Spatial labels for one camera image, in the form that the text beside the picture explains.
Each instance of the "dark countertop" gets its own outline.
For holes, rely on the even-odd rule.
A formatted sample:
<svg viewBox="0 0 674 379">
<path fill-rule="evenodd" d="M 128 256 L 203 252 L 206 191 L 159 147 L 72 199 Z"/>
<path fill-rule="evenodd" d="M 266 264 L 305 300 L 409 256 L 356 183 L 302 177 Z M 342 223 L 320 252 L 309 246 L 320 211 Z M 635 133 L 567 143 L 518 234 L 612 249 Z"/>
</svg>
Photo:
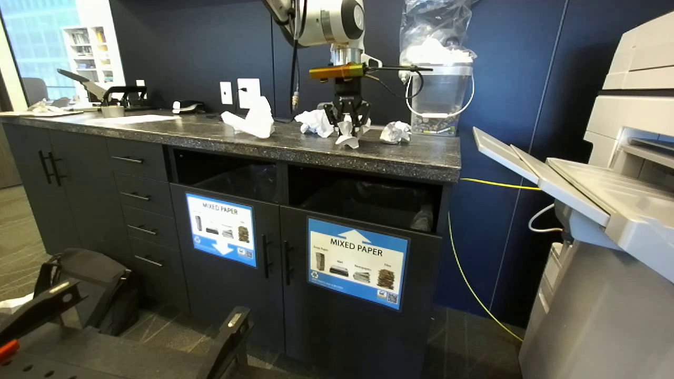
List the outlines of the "dark countertop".
<svg viewBox="0 0 674 379">
<path fill-rule="evenodd" d="M 12 117 L 11 114 L 0 114 L 0 125 L 132 140 L 172 147 L 423 181 L 455 181 L 462 169 L 460 140 L 451 135 L 412 135 L 409 145 L 387 145 L 380 141 L 381 128 L 373 126 L 361 140 L 361 150 L 347 150 L 338 147 L 334 136 L 320 140 L 314 135 L 302 135 L 299 125 L 279 122 L 273 125 L 270 140 L 255 140 L 250 135 L 235 133 L 214 116 L 161 116 L 165 121 L 149 117 L 148 114 L 127 114 L 124 117 Z"/>
</svg>

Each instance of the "yellow cable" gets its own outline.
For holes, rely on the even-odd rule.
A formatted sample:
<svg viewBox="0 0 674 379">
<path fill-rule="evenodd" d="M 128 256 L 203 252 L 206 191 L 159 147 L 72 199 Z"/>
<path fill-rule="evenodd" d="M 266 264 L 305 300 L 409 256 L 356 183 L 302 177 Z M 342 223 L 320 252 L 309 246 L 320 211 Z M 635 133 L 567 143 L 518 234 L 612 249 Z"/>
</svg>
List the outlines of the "yellow cable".
<svg viewBox="0 0 674 379">
<path fill-rule="evenodd" d="M 470 295 L 477 300 L 477 304 L 482 307 L 482 312 L 499 326 L 504 328 L 505 334 L 510 334 L 512 340 L 516 340 L 518 344 L 522 344 L 522 336 L 518 336 L 515 330 L 510 330 L 496 314 L 490 314 L 490 310 L 482 304 L 482 300 L 478 296 L 478 292 L 471 289 L 465 272 L 463 272 L 463 266 L 462 266 L 462 259 L 460 259 L 460 252 L 457 252 L 457 246 L 455 246 L 455 234 L 453 234 L 453 227 L 451 227 L 451 213 L 446 211 L 446 231 L 449 231 L 449 244 L 451 244 L 451 252 L 455 255 L 455 264 L 457 264 L 457 269 L 463 279 L 463 285 L 465 289 L 470 290 Z"/>
<path fill-rule="evenodd" d="M 477 177 L 462 177 L 462 181 L 478 183 L 478 186 L 489 186 L 489 187 L 505 187 L 505 190 L 518 190 L 518 191 L 541 191 L 535 186 L 512 186 L 512 183 L 501 183 L 501 181 L 485 181 Z"/>
</svg>

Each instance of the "sign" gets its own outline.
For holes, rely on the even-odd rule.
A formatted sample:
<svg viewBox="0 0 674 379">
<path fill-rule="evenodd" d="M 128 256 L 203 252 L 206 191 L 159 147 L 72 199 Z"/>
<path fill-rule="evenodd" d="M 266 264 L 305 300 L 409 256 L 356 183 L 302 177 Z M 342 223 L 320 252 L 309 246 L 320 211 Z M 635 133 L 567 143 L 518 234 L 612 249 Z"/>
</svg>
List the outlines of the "sign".
<svg viewBox="0 0 674 379">
<path fill-rule="evenodd" d="M 312 285 L 400 310 L 409 241 L 320 219 L 308 234 Z"/>
<path fill-rule="evenodd" d="M 258 268 L 250 206 L 198 193 L 185 199 L 196 251 Z"/>
</svg>

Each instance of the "dark blue wall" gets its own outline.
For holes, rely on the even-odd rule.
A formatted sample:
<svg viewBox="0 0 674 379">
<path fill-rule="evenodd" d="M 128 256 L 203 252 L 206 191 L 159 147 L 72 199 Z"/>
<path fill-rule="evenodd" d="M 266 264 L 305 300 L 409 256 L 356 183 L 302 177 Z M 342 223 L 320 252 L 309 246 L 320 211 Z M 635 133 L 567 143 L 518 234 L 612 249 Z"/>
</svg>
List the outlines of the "dark blue wall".
<svg viewBox="0 0 674 379">
<path fill-rule="evenodd" d="M 218 82 L 263 79 L 273 116 L 289 116 L 290 48 L 258 0 L 111 0 L 128 75 L 155 97 L 218 105 Z M 477 99 L 462 117 L 463 175 L 518 181 L 475 150 L 481 126 L 535 156 L 586 157 L 582 141 L 591 99 L 619 36 L 671 9 L 671 0 L 482 0 L 468 47 L 478 53 Z M 366 3 L 366 48 L 398 61 L 402 0 Z M 302 71 L 327 66 L 327 48 L 302 50 Z M 373 117 L 406 121 L 397 75 L 369 82 Z M 304 81 L 305 108 L 331 99 L 331 86 Z M 457 246 L 468 275 L 505 320 L 524 324 L 553 235 L 532 235 L 526 219 L 549 200 L 537 193 L 460 183 L 453 199 Z M 438 302 L 478 312 L 453 262 L 444 259 Z"/>
</svg>

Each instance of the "white printer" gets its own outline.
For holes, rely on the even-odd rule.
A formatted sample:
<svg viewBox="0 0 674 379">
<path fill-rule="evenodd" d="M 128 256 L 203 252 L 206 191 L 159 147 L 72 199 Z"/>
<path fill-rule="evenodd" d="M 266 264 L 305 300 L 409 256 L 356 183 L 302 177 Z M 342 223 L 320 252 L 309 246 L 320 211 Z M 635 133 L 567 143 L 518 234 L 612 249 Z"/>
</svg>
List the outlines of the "white printer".
<svg viewBox="0 0 674 379">
<path fill-rule="evenodd" d="M 574 235 L 551 246 L 524 376 L 674 376 L 674 13 L 624 33 L 587 122 L 587 165 L 475 136 L 553 195 Z"/>
</svg>

